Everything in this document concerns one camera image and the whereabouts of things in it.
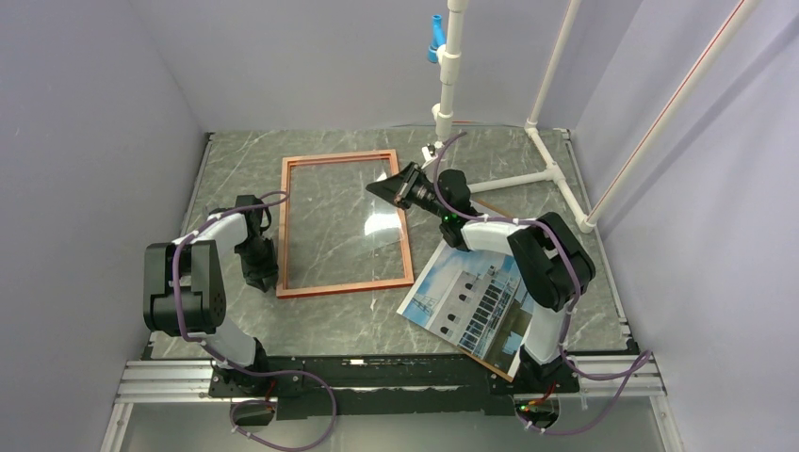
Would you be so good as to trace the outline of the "building and sky photo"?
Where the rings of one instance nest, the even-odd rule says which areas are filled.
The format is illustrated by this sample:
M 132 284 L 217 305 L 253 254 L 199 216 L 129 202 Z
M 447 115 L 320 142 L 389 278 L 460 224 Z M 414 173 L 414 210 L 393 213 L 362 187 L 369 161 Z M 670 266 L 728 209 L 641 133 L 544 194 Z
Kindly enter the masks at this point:
M 514 377 L 533 305 L 511 256 L 440 242 L 397 313 Z

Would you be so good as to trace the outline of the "clear transparent sheet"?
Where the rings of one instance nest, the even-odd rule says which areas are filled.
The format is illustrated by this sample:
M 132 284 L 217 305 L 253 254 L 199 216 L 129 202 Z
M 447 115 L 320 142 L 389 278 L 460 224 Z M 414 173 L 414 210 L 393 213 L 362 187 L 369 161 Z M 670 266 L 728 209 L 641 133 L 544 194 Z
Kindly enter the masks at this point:
M 289 165 L 286 289 L 320 292 L 406 278 L 404 215 L 366 189 L 394 172 L 388 155 L 322 156 Z

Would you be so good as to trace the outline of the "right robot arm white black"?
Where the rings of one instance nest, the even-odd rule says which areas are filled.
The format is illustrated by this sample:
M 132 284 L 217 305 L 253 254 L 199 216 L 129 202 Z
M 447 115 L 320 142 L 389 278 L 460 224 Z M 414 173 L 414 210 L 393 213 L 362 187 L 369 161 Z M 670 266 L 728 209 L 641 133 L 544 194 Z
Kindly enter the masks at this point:
M 567 305 L 596 274 L 563 218 L 491 220 L 471 201 L 462 171 L 446 169 L 431 181 L 415 163 L 366 190 L 440 220 L 443 240 L 399 314 L 508 381 L 532 391 L 555 385 Z

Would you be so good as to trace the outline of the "orange wooden picture frame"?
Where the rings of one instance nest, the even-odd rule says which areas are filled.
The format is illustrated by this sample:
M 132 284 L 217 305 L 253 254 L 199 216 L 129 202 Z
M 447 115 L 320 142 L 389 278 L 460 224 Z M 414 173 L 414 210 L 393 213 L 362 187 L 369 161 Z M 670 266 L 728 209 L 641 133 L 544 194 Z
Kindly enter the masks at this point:
M 413 262 L 411 257 L 410 240 L 408 233 L 408 225 L 405 214 L 401 209 L 396 208 L 393 215 L 397 218 L 396 221 L 389 221 L 388 219 L 377 218 L 371 222 L 373 233 L 377 232 L 377 226 L 384 225 L 391 228 L 395 227 L 398 233 L 397 243 L 399 244 L 399 252 L 402 263 L 403 276 L 401 278 L 387 279 L 387 280 L 372 280 L 370 282 L 345 282 L 338 284 L 324 284 L 308 288 L 290 288 L 288 285 L 289 278 L 289 240 L 290 232 L 288 230 L 288 222 L 290 215 L 291 202 L 296 200 L 292 194 L 291 184 L 291 171 L 298 167 L 306 167 L 313 165 L 332 165 L 332 164 L 349 164 L 349 163 L 363 163 L 369 161 L 386 161 L 390 168 L 390 174 L 395 175 L 399 172 L 399 160 L 397 152 L 394 149 L 386 150 L 373 150 L 364 152 L 350 152 L 350 153 L 327 153 L 318 155 L 304 155 L 304 156 L 291 156 L 284 157 L 281 169 L 281 189 L 287 192 L 286 200 L 280 206 L 280 220 L 278 226 L 278 242 L 279 248 L 277 251 L 278 263 L 280 264 L 276 296 L 278 299 L 291 299 L 303 298 L 314 296 L 327 296 L 333 294 L 344 294 L 352 292 L 363 292 L 368 290 L 383 290 L 390 288 L 398 288 L 410 286 L 414 283 Z

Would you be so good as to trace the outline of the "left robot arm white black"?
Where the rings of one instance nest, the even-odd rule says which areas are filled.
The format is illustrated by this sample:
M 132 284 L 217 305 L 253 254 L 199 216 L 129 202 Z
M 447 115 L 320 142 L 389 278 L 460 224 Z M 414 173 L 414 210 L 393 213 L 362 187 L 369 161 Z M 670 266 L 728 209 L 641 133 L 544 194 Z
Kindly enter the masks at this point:
M 259 340 L 227 315 L 221 260 L 233 253 L 247 285 L 264 293 L 275 288 L 277 249 L 264 235 L 272 221 L 269 208 L 263 197 L 240 195 L 197 229 L 149 245 L 143 258 L 146 327 L 200 346 L 249 396 L 269 387 L 271 371 Z

